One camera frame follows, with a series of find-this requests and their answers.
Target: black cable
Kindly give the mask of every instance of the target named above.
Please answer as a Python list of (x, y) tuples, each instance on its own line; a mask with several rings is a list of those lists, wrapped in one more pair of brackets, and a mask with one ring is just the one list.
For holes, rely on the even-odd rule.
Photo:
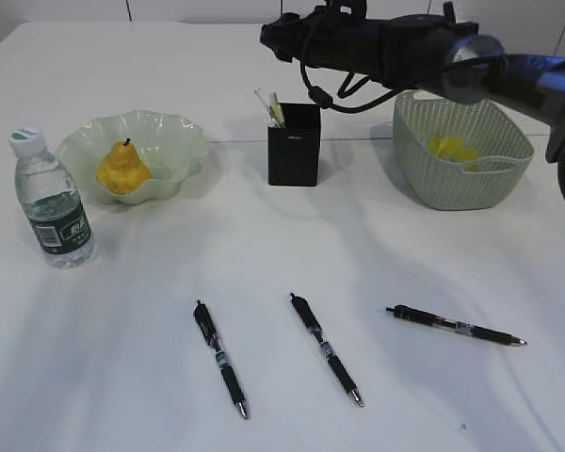
[[(381, 105), (381, 104), (383, 104), (387, 101), (390, 101), (391, 99), (393, 99), (398, 94), (405, 91), (406, 89), (411, 89), (414, 86), (418, 85), (423, 80), (426, 80), (426, 79), (428, 79), (428, 78), (430, 78), (434, 75), (438, 75), (440, 73), (445, 73), (447, 71), (451, 71), (451, 70), (457, 69), (457, 68), (463, 68), (463, 67), (468, 67), (468, 66), (476, 66), (476, 65), (479, 65), (479, 64), (489, 64), (489, 63), (503, 62), (503, 61), (506, 61), (506, 58), (508, 57), (508, 56), (478, 56), (478, 57), (475, 57), (475, 58), (464, 59), (463, 61), (457, 61), (455, 63), (446, 64), (446, 65), (443, 65), (441, 67), (434, 68), (430, 71), (425, 71), (424, 73), (420, 73), (420, 74), (416, 75), (412, 79), (403, 83), (399, 87), (392, 89), (391, 91), (380, 96), (379, 98), (375, 99), (374, 101), (371, 101), (369, 103), (366, 103), (366, 104), (360, 105), (360, 106), (342, 106), (342, 105), (336, 104), (332, 100), (332, 97), (324, 89), (322, 89), (321, 87), (312, 85), (312, 82), (310, 81), (310, 78), (308, 77), (308, 73), (306, 72), (306, 69), (305, 69), (305, 57), (308, 54), (308, 49), (309, 49), (310, 43), (312, 41), (312, 37), (314, 36), (315, 30), (318, 28), (320, 23), (326, 18), (327, 14), (328, 14), (328, 12), (325, 12), (324, 14), (322, 14), (322, 16), (319, 19), (315, 20), (315, 22), (310, 26), (310, 30), (308, 32), (308, 35), (306, 37), (305, 42), (303, 43), (303, 48), (301, 50), (301, 60), (299, 61), (299, 71), (301, 72), (301, 79), (303, 80), (303, 84), (308, 89), (308, 94), (310, 95), (310, 98), (312, 99), (312, 101), (314, 101), (314, 103), (317, 104), (320, 108), (330, 108), (330, 109), (338, 111), (340, 113), (348, 113), (348, 114), (363, 113), (364, 111), (370, 110), (371, 108), (374, 108), (375, 106), (378, 106), (378, 105)], [(348, 79), (351, 80), (351, 78), (349, 78), (349, 76), (348, 76), (346, 78), (346, 81), (344, 81), (344, 84), (347, 82)]]
[(339, 87), (339, 89), (337, 90), (337, 97), (339, 99), (345, 99), (346, 97), (349, 97), (352, 94), (355, 94), (356, 92), (358, 92), (358, 90), (361, 87), (366, 85), (371, 80), (370, 76), (367, 75), (364, 78), (361, 78), (360, 80), (358, 80), (350, 89), (347, 89), (349, 82), (351, 82), (353, 80), (355, 75), (356, 75), (356, 73), (347, 73), (346, 79), (341, 84), (341, 87)]
[(132, 22), (132, 11), (130, 11), (130, 0), (125, 0), (125, 5), (128, 8), (128, 19)]

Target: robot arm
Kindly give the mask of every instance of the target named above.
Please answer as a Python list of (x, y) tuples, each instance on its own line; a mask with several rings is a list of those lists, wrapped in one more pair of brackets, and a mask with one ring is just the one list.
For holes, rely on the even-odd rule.
[[(451, 3), (444, 5), (444, 16), (365, 16), (366, 0), (327, 0), (303, 19), (285, 13), (264, 25), (260, 42), (281, 61), (300, 61), (310, 97), (322, 108), (359, 113), (401, 90), (419, 88), (459, 104), (488, 98), (545, 122), (551, 126), (546, 160), (558, 163), (565, 198), (565, 58), (507, 55), (498, 40), (478, 34), (477, 24), (457, 24)], [(392, 91), (361, 107), (337, 105), (312, 86), (305, 66), (348, 72), (341, 98), (367, 81)], [(364, 78), (348, 89), (358, 73)]]

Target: pen holder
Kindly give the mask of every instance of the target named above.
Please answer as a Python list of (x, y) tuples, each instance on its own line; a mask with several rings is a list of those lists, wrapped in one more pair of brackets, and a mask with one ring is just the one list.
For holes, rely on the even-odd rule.
[(267, 128), (267, 181), (271, 186), (316, 186), (320, 107), (281, 104), (284, 128)]

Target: glass bowl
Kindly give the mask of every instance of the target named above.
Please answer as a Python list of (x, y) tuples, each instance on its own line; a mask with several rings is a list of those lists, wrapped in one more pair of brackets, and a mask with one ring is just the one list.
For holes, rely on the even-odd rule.
[[(113, 145), (127, 138), (149, 167), (152, 178), (132, 193), (118, 195), (97, 181), (96, 170)], [(65, 138), (55, 155), (78, 188), (96, 201), (133, 205), (174, 196), (184, 179), (197, 172), (200, 159), (208, 152), (202, 129), (193, 121), (179, 115), (135, 110), (92, 120)]]

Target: water bottle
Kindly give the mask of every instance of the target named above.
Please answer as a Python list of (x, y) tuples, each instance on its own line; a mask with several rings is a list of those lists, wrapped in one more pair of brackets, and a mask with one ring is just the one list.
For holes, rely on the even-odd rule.
[(15, 189), (46, 262), (58, 268), (84, 264), (94, 252), (94, 237), (73, 177), (48, 146), (40, 130), (12, 133), (17, 156)]

